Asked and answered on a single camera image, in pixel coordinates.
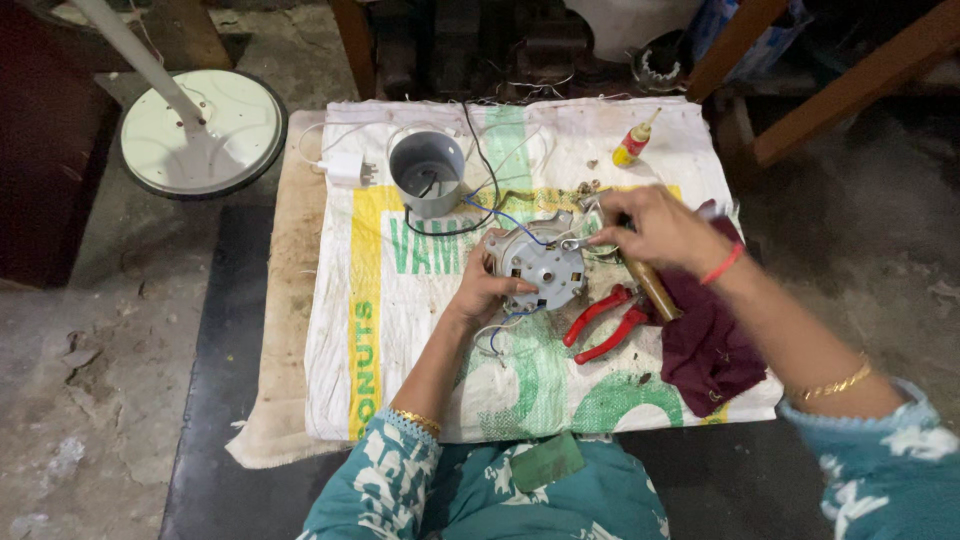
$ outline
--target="white charger adapter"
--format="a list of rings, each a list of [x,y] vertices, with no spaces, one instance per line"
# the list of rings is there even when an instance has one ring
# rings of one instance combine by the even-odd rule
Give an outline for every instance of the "white charger adapter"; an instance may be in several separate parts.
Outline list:
[[[329,160],[314,161],[326,173],[334,185],[340,187],[363,187],[373,180],[377,172],[373,163],[363,161],[363,154],[330,152]]]

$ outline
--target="white pole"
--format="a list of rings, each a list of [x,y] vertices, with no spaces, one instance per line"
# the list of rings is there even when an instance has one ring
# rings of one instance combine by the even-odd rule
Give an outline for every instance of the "white pole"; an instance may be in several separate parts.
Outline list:
[[[130,28],[127,28],[120,17],[110,9],[105,0],[73,0],[73,4],[100,30],[113,48],[127,59],[133,69],[170,104],[183,121],[186,131],[202,129],[200,120],[203,114],[200,108],[190,101],[173,77],[163,69],[160,62],[156,61]]]

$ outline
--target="grey cylindrical container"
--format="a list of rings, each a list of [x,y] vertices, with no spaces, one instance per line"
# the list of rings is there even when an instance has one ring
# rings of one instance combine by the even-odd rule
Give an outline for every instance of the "grey cylindrical container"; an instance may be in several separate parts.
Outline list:
[[[415,133],[390,153],[390,174],[400,199],[414,214],[440,217],[463,197],[464,153],[447,135]]]

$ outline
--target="red thread bracelet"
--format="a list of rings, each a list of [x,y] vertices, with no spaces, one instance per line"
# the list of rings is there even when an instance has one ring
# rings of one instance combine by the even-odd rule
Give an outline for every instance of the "red thread bracelet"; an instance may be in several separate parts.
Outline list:
[[[712,282],[715,282],[717,278],[722,276],[723,273],[727,271],[727,269],[733,266],[733,264],[736,262],[738,258],[740,258],[740,255],[742,254],[743,254],[743,244],[741,244],[740,242],[733,244],[733,249],[730,251],[730,254],[727,255],[727,258],[725,258],[723,262],[718,264],[716,268],[711,270],[709,274],[706,274],[705,276],[703,276],[703,278],[700,280],[700,284],[709,285]]]

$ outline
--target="glue bottle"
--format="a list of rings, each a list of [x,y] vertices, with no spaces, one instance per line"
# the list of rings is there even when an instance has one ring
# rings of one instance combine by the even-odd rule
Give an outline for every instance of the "glue bottle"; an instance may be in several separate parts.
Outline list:
[[[634,126],[627,136],[623,137],[623,142],[613,150],[613,164],[618,167],[626,167],[636,161],[636,158],[643,151],[643,148],[650,142],[651,126],[654,119],[660,114],[660,107],[654,111],[654,115],[646,122]]]

